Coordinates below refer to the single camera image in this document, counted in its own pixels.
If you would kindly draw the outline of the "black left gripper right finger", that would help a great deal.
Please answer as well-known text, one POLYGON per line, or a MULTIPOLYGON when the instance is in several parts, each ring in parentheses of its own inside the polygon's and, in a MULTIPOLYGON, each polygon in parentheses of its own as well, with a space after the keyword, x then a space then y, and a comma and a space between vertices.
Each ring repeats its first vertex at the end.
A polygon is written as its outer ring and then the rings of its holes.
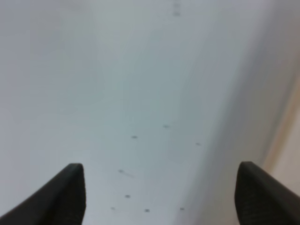
POLYGON ((241 225, 298 225, 300 197, 253 162, 241 162, 234 203, 241 225))

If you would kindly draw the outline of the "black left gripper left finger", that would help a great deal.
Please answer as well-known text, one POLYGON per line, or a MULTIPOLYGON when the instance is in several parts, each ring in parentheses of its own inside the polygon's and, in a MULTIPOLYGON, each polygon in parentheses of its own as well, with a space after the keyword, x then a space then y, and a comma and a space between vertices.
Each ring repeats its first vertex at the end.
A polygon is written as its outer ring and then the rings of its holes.
POLYGON ((69 164, 33 195, 0 217, 2 225, 81 225, 86 210, 82 164, 69 164))

